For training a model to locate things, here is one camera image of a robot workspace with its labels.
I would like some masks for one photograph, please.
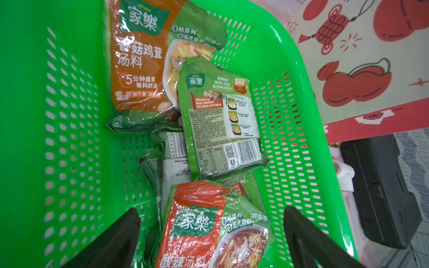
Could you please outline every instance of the plastic wrapper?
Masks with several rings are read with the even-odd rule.
[[[192,180],[221,179],[266,166],[249,80],[204,57],[180,73],[179,99]]]
[[[222,184],[231,191],[242,195],[255,207],[266,212],[264,203],[262,201],[261,192],[259,191],[253,171],[247,172],[243,175],[240,174],[226,179],[215,180],[215,182]]]
[[[225,23],[189,0],[106,0],[106,56],[115,133],[182,129],[178,76],[190,57],[211,55]]]
[[[210,181],[174,186],[167,208],[156,268],[256,268],[273,240],[264,212]]]
[[[158,225],[150,230],[144,248],[145,262],[154,266],[162,238],[162,222],[171,187],[190,182],[190,169],[183,132],[154,132],[152,138],[161,144],[162,149],[147,150],[139,163],[157,198]]]

